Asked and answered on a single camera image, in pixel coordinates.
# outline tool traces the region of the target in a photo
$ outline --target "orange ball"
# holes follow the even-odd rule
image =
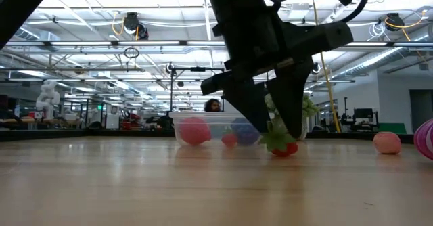
[[[373,144],[381,154],[398,154],[401,151],[401,141],[397,134],[379,132],[374,136]]]

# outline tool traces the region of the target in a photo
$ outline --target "blue ball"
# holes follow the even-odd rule
[[[231,129],[239,145],[253,145],[260,138],[260,132],[246,118],[236,118],[231,123]]]

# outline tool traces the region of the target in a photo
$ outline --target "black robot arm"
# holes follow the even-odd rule
[[[314,66],[311,56],[350,43],[353,37],[347,20],[319,26],[282,22],[277,12],[284,0],[271,1],[272,6],[265,0],[210,0],[218,21],[213,32],[223,36],[230,60],[225,62],[227,72],[203,81],[201,88],[204,95],[223,90],[225,99],[266,133],[266,85],[289,133],[299,137],[304,86]],[[340,0],[343,5],[351,1]],[[359,8],[366,2],[362,0]],[[254,82],[255,76],[270,70],[276,73],[274,79]]]

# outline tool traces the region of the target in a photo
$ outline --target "box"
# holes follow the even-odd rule
[[[241,114],[171,112],[176,140],[181,145],[227,147],[259,144],[260,133]]]

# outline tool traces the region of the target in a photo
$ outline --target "white robot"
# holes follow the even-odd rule
[[[60,103],[60,94],[54,90],[56,85],[55,81],[45,81],[41,86],[41,94],[36,100],[36,119],[51,120],[53,118],[54,105]]]

